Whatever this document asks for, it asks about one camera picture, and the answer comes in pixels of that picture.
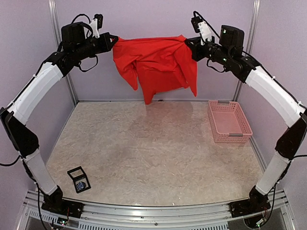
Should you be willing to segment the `black open brooch box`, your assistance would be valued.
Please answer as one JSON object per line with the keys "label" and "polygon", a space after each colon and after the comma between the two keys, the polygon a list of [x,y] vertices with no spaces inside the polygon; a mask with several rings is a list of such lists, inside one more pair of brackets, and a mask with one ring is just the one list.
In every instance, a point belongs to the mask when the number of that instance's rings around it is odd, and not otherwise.
{"label": "black open brooch box", "polygon": [[[71,170],[68,170],[67,174],[72,179],[73,185],[74,185],[74,188],[75,188],[75,191],[76,191],[77,194],[91,189],[91,185],[89,183],[88,177],[87,177],[85,171],[83,170],[83,168],[81,166],[76,167],[76,168],[71,169]],[[77,188],[76,188],[76,184],[80,181],[86,183],[86,188],[81,190],[81,191],[78,191]]]}

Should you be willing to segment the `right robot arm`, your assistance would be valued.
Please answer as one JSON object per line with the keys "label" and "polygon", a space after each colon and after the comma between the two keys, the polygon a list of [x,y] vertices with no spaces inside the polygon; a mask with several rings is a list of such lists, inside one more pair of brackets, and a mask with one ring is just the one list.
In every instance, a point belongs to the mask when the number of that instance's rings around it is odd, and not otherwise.
{"label": "right robot arm", "polygon": [[307,109],[286,90],[254,57],[243,50],[244,32],[222,25],[219,42],[212,35],[213,29],[205,21],[193,22],[198,38],[185,41],[192,51],[192,59],[221,64],[242,83],[258,92],[282,117],[287,130],[278,139],[275,154],[263,176],[251,189],[248,199],[229,204],[232,217],[250,215],[273,208],[268,193],[286,175],[292,160],[307,132]]}

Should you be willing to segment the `pink plastic basket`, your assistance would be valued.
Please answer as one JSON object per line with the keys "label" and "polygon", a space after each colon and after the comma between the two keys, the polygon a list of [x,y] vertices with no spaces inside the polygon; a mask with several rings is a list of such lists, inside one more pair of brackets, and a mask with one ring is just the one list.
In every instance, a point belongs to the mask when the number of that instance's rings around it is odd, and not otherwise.
{"label": "pink plastic basket", "polygon": [[208,116],[216,143],[244,144],[253,134],[238,102],[208,101]]}

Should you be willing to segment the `front aluminium rail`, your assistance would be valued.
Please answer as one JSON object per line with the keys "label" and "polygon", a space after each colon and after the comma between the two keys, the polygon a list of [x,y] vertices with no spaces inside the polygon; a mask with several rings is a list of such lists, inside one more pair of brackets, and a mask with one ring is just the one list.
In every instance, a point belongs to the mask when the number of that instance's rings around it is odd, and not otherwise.
{"label": "front aluminium rail", "polygon": [[18,230],[248,230],[249,225],[265,218],[256,230],[295,230],[294,216],[284,191],[269,194],[273,212],[262,211],[233,217],[228,202],[205,205],[142,207],[111,205],[83,201],[80,218],[69,217],[67,225],[58,224],[64,218],[38,210],[42,199],[28,191],[22,205]]}

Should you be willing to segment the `left aluminium frame post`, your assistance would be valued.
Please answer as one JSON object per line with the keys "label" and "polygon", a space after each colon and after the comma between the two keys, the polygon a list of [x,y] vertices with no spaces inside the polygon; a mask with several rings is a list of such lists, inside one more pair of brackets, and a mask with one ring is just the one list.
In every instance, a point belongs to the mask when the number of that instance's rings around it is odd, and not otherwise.
{"label": "left aluminium frame post", "polygon": [[49,0],[48,5],[49,5],[51,21],[53,25],[53,31],[54,31],[54,35],[56,39],[56,44],[57,44],[57,51],[53,54],[54,57],[52,57],[51,59],[53,60],[54,64],[58,66],[58,69],[60,73],[62,74],[62,78],[65,79],[67,86],[68,86],[71,100],[75,107],[78,103],[78,100],[77,100],[77,95],[75,93],[74,86],[73,86],[73,83],[71,81],[71,77],[69,74],[69,72],[73,69],[73,66],[72,65],[67,66],[64,62],[67,55],[62,52],[63,45],[61,43],[61,33],[60,33],[60,28],[59,28],[59,23],[58,23],[58,18],[57,18],[56,3],[54,0]]}

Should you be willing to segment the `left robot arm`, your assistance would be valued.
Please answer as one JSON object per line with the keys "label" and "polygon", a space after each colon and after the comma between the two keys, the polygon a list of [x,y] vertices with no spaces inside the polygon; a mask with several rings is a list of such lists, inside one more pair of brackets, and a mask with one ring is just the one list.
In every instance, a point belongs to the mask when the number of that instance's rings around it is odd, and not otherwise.
{"label": "left robot arm", "polygon": [[101,53],[112,50],[118,37],[109,32],[101,34],[103,27],[100,14],[89,23],[73,20],[61,29],[61,42],[57,51],[47,57],[38,71],[17,96],[0,110],[0,120],[9,140],[18,153],[28,176],[43,195],[40,207],[51,213],[79,218],[83,204],[63,198],[59,185],[51,177],[40,153],[39,139],[27,123],[33,111],[56,84],[74,68],[81,68],[87,58],[98,58]]}

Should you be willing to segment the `red t-shirt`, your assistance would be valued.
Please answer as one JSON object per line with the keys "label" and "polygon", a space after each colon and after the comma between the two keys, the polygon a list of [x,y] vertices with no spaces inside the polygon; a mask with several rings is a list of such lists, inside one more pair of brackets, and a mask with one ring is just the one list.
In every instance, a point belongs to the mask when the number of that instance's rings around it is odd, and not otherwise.
{"label": "red t-shirt", "polygon": [[182,35],[119,39],[113,60],[120,76],[133,90],[142,89],[145,104],[162,92],[189,88],[197,95],[197,62]]}

